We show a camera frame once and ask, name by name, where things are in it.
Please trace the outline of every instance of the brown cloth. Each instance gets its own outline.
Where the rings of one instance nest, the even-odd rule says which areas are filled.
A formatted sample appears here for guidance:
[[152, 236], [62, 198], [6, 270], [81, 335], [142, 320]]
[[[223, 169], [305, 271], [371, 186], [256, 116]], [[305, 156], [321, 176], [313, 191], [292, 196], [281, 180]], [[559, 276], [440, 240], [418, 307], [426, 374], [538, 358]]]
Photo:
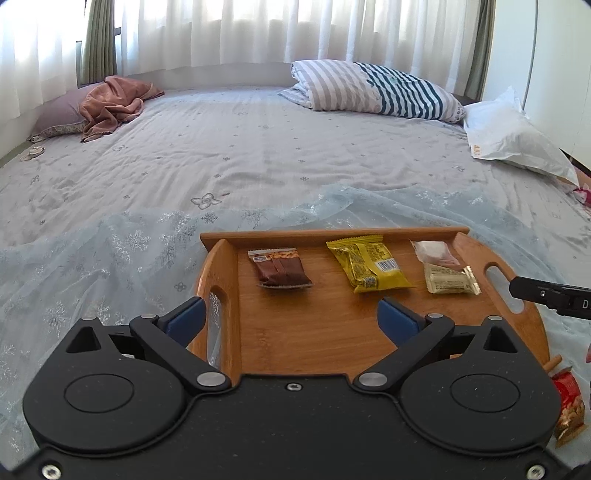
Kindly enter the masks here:
[[131, 122], [144, 110], [144, 100], [159, 97], [164, 91], [153, 83], [118, 77], [105, 78], [82, 100], [78, 110], [88, 124], [82, 141], [89, 142], [111, 134], [123, 122]]

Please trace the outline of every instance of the tray handle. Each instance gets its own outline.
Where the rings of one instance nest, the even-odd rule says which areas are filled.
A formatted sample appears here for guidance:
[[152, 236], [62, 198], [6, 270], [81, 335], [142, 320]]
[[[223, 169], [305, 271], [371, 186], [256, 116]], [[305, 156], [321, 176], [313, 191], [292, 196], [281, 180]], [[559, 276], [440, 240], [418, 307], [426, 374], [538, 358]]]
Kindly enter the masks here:
[[486, 270], [489, 267], [497, 267], [505, 278], [511, 281], [516, 276], [513, 269], [486, 245], [463, 233], [456, 235], [453, 248], [464, 262], [470, 265], [481, 289], [498, 310], [497, 313], [511, 324], [538, 361], [542, 365], [546, 364], [550, 359], [548, 338], [536, 306], [529, 301], [524, 301], [523, 311], [513, 313], [486, 276]]
[[[195, 295], [201, 297], [209, 308], [213, 293], [222, 306], [220, 310], [220, 369], [238, 382], [242, 373], [240, 347], [240, 320], [238, 300], [238, 252], [227, 240], [219, 240], [208, 253], [197, 283]], [[207, 361], [207, 328], [209, 318], [199, 334], [189, 345], [189, 350]]]

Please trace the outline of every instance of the white sheer curtain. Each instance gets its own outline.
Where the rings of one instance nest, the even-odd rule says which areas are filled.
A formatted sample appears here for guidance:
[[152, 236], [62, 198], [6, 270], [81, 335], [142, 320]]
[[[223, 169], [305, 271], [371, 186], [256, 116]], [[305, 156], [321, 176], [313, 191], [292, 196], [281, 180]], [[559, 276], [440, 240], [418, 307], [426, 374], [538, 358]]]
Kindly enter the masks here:
[[0, 5], [0, 125], [77, 88], [84, 0]]
[[383, 64], [463, 93], [476, 0], [116, 0], [124, 75], [223, 63]]

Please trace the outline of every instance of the wooden tray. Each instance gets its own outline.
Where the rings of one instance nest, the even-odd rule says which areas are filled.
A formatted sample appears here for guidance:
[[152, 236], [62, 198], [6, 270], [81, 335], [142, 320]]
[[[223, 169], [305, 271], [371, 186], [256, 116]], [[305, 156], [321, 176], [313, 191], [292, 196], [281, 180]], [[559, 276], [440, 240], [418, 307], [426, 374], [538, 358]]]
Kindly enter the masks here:
[[[354, 294], [326, 242], [380, 233], [392, 256], [415, 286]], [[506, 318], [540, 363], [548, 361], [548, 342], [536, 307], [510, 311], [485, 271], [497, 266], [511, 280], [515, 274], [488, 247], [467, 236], [468, 228], [390, 228], [271, 232], [209, 232], [201, 240], [209, 254], [196, 295], [222, 304], [221, 369], [236, 382], [241, 374], [332, 374], [353, 378], [388, 355], [395, 346], [376, 320], [380, 299], [392, 296], [415, 312], [439, 312], [461, 325], [479, 325], [487, 315]], [[433, 295], [427, 291], [423, 265], [409, 240], [446, 241], [452, 254], [470, 265], [480, 283], [478, 296]], [[296, 247], [314, 283], [302, 290], [258, 286], [247, 251]], [[189, 346], [207, 358], [207, 326]]]

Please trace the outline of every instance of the striped quilt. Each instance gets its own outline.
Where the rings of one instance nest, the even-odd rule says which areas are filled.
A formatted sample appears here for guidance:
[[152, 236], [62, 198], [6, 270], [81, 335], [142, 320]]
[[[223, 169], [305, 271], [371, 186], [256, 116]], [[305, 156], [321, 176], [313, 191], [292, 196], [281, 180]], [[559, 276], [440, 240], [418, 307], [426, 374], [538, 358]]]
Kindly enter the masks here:
[[343, 60], [300, 60], [288, 100], [312, 110], [348, 110], [457, 123], [464, 107], [439, 85], [380, 65]]

